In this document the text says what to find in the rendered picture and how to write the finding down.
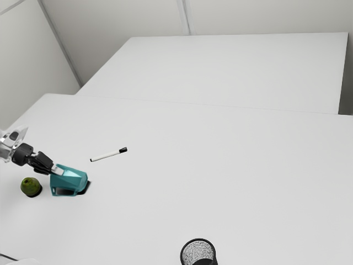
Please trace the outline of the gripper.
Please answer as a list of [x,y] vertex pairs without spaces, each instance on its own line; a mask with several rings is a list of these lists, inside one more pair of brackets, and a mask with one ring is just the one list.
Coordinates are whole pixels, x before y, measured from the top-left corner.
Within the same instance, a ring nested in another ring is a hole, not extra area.
[[12,162],[18,166],[29,164],[34,172],[44,175],[63,175],[64,170],[56,166],[48,156],[39,151],[34,154],[34,148],[26,143],[19,145],[12,156]]

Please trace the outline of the teal faceted mug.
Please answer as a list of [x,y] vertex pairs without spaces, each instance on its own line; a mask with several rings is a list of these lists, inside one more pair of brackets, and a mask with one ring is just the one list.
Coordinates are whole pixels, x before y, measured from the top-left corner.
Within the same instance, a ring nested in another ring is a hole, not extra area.
[[61,164],[55,164],[50,174],[50,190],[53,196],[84,194],[89,187],[85,172]]

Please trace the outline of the green round fruit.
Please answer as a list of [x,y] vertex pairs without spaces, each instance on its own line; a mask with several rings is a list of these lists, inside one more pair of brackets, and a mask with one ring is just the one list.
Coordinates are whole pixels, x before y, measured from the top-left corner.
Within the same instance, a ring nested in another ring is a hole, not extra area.
[[26,177],[20,185],[21,191],[30,198],[38,196],[42,191],[42,186],[36,178]]

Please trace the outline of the white marker pen black cap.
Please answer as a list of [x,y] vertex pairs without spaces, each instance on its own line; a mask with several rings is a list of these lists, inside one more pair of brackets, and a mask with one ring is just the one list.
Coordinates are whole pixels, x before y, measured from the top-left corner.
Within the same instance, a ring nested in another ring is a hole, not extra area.
[[109,152],[109,153],[106,153],[106,154],[103,154],[103,155],[99,155],[99,156],[96,156],[96,157],[93,157],[93,158],[90,158],[90,162],[96,162],[96,161],[99,161],[99,160],[102,160],[102,159],[105,159],[105,158],[108,158],[108,157],[112,157],[112,156],[115,156],[115,155],[119,155],[121,153],[125,153],[127,152],[127,147],[123,147],[119,150],[116,150],[116,151],[112,151],[112,152]]

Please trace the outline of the black mesh pen holder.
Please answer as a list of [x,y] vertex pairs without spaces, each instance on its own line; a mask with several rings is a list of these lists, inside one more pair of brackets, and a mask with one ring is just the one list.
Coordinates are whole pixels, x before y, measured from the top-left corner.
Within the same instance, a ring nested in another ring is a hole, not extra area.
[[180,251],[181,265],[218,265],[214,245],[204,239],[188,241]]

